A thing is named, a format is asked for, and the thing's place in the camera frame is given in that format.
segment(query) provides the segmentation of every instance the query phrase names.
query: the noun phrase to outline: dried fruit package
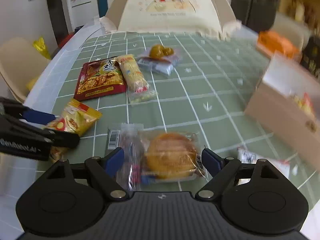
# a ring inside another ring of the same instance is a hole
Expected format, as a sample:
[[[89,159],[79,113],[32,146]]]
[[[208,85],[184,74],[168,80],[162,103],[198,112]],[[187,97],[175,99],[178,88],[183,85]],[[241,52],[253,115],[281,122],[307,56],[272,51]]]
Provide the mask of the dried fruit package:
[[[76,133],[82,136],[102,114],[75,99],[71,99],[65,106],[62,114],[56,120],[47,124],[53,130]],[[50,157],[53,162],[60,160],[68,150],[65,147],[52,147]]]
[[[170,76],[181,59],[178,49],[173,50],[158,44],[139,55],[137,63],[142,69]]]
[[[85,63],[74,98],[85,100],[126,92],[127,85],[116,57]]]

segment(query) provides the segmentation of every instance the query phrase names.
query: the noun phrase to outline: packaged bread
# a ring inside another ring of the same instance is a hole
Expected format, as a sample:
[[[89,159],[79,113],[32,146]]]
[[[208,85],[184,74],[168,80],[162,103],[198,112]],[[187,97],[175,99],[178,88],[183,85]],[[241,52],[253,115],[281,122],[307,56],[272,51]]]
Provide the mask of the packaged bread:
[[[146,149],[142,165],[143,183],[181,181],[194,177],[195,173],[203,175],[196,134],[155,131],[142,132],[140,136]]]
[[[156,91],[148,84],[132,54],[119,56],[119,65],[127,82],[131,103],[147,101],[156,96]]]

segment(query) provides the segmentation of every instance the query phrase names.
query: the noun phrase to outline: orange package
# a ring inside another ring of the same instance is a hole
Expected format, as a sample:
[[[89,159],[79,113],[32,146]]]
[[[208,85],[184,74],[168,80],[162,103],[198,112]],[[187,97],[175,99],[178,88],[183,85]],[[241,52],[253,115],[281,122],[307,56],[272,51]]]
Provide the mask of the orange package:
[[[301,54],[297,47],[287,38],[274,31],[260,32],[257,49],[271,57],[276,51],[296,61],[301,60]]]

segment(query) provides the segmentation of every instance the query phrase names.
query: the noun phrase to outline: food packaging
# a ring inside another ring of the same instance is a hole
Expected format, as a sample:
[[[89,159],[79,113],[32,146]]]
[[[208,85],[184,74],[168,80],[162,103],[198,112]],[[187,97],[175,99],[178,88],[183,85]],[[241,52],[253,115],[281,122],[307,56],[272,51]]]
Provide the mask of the food packaging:
[[[148,48],[138,57],[137,63],[140,68],[170,76],[171,72],[174,70],[174,67],[178,65],[182,59],[177,49],[173,51],[172,55],[162,56],[161,58],[150,57],[151,50],[152,48]]]
[[[116,57],[85,63],[74,98],[85,100],[126,92],[127,85]]]
[[[145,151],[141,163],[143,184],[184,181],[204,176],[196,134],[142,131],[139,135]]]
[[[205,177],[194,133],[143,131],[143,124],[121,124],[111,129],[107,149],[118,146],[124,150],[124,164],[116,182],[129,191],[139,191],[142,185]]]
[[[156,91],[145,80],[133,55],[129,54],[117,58],[130,90],[128,93],[130,102],[136,103],[154,98],[157,95]]]
[[[258,155],[256,153],[250,152],[244,147],[238,147],[238,159],[242,163],[250,163],[250,164],[256,164],[258,159],[266,159],[268,160],[273,166],[275,166],[287,179],[289,179],[290,175],[290,163],[286,161],[277,161],[271,158],[265,158],[261,155]],[[247,183],[250,179],[241,179],[239,182],[240,184]]]
[[[47,49],[46,44],[44,43],[44,39],[41,36],[37,41],[33,42],[33,47],[40,52],[42,56],[44,56],[47,59],[51,59],[50,53]]]
[[[316,118],[313,104],[308,93],[304,93],[303,98],[300,98],[298,95],[294,95],[293,100],[306,115]]]
[[[297,62],[301,60],[301,51],[274,31],[259,33],[257,49],[270,58],[277,52]]]
[[[47,128],[82,136],[101,116],[102,114],[97,110],[71,99],[62,114],[56,120],[48,123]],[[52,147],[50,152],[52,161],[60,160],[67,150],[68,148],[65,147]]]

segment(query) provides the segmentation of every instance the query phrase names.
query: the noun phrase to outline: plastic wrapper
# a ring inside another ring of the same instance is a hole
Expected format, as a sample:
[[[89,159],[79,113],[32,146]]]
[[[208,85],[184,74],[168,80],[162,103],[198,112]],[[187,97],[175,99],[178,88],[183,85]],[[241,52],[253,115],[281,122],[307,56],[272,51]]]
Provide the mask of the plastic wrapper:
[[[308,93],[304,93],[303,98],[300,98],[298,95],[292,96],[295,103],[298,107],[305,112],[308,116],[315,118],[315,111],[313,109],[313,104]]]
[[[161,73],[166,76],[170,76],[174,67],[182,59],[179,51],[177,49],[172,49],[171,55],[163,55],[161,57],[153,58],[150,52],[153,48],[148,48],[144,53],[138,57],[138,65],[140,68],[149,70],[155,73]]]
[[[126,92],[116,57],[85,63],[79,75],[74,98],[85,100]]]
[[[199,149],[195,134],[145,133],[142,134],[142,141],[147,148],[143,175],[150,179],[180,180],[197,171]]]
[[[148,84],[132,54],[118,57],[120,68],[127,82],[131,103],[148,101],[156,96],[156,91]]]
[[[144,148],[138,135],[138,130],[143,130],[143,124],[122,124],[121,128],[111,130],[112,134],[118,133],[118,145],[124,150],[124,164],[117,172],[116,182],[129,191],[139,191],[141,185],[141,161],[143,159]],[[113,144],[108,143],[108,149],[113,148]]]
[[[142,124],[122,124],[116,130],[124,149],[124,164],[116,175],[121,187],[139,191],[143,184],[205,176],[196,134],[143,131]]]
[[[97,110],[71,99],[62,114],[56,120],[48,123],[47,127],[82,136],[101,116],[102,114]],[[67,150],[68,148],[65,147],[51,147],[50,157],[52,161],[60,160]]]
[[[287,179],[289,179],[290,175],[290,163],[285,161],[277,161],[271,158],[265,158],[261,155],[258,155],[256,153],[250,152],[243,147],[237,148],[238,152],[238,159],[242,163],[250,163],[250,164],[256,164],[258,159],[266,159],[268,160],[273,166],[275,166]],[[241,179],[240,184],[244,184],[249,182],[250,179]]]
[[[50,53],[47,49],[47,46],[44,43],[44,39],[42,36],[37,41],[33,42],[33,47],[35,47],[35,49],[39,51],[42,56],[44,56],[47,59],[51,59]]]

